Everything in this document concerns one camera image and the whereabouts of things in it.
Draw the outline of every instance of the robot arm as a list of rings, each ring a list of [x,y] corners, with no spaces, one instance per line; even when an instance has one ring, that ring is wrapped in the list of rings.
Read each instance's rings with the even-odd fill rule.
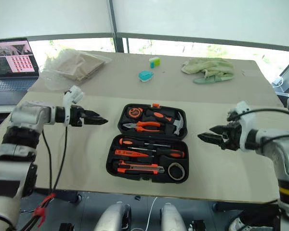
[[[33,162],[44,125],[57,122],[81,127],[82,120],[84,124],[108,122],[93,111],[71,105],[81,98],[82,92],[73,86],[64,96],[64,107],[25,102],[13,110],[0,145],[0,231],[15,228],[20,199],[33,192],[37,178],[37,166]]]
[[[245,102],[238,103],[237,107],[228,113],[228,125],[210,128],[217,135],[205,132],[198,137],[204,142],[219,145],[223,150],[255,150],[257,154],[269,157],[273,161],[278,179],[278,205],[289,217],[289,131],[256,129],[254,113],[238,117],[250,110]]]

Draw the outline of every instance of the black tool case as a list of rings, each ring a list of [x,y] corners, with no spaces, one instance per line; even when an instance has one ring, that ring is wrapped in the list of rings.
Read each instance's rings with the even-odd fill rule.
[[[182,128],[179,134],[174,134],[176,126],[170,120],[179,120],[182,117]],[[127,128],[124,125],[129,123],[136,124],[137,122],[158,122],[161,127],[143,126],[147,130],[159,130],[159,132],[150,131],[136,131],[136,128]],[[187,135],[186,116],[185,112],[178,108],[163,107],[159,104],[128,104],[124,107],[118,128],[122,134],[116,136],[110,146],[108,153],[106,169],[108,173],[113,176],[123,177],[131,180],[149,180],[159,183],[182,183],[188,178],[189,164],[188,164],[188,148],[182,139]],[[126,139],[133,139],[138,141],[136,144],[131,144]],[[169,145],[169,147],[160,147],[159,145]],[[130,149],[128,147],[149,149],[151,151]],[[170,157],[168,150],[176,150],[180,153],[180,158]],[[115,152],[130,154],[131,151],[146,154],[148,156],[131,157],[126,155],[118,155]],[[137,164],[136,169],[129,169],[130,164]],[[151,164],[159,167],[158,172],[153,170],[143,170],[142,166],[150,166]]]

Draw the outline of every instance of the tool case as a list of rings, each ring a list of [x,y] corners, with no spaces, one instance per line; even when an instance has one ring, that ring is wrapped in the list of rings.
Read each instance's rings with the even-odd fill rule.
[[[159,104],[128,104],[118,123],[121,132],[109,149],[106,169],[113,176],[159,183],[188,178],[185,112]]]

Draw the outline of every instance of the laptop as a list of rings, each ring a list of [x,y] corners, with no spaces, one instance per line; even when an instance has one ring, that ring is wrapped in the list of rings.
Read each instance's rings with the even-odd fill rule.
[[[26,38],[0,40],[0,105],[16,105],[39,77]]]

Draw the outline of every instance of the plastic bag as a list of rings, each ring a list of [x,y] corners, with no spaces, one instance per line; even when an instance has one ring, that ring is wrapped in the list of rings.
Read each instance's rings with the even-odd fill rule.
[[[110,58],[74,49],[60,50],[54,57],[48,57],[40,68],[40,77],[50,90],[67,90],[92,78],[94,73]]]

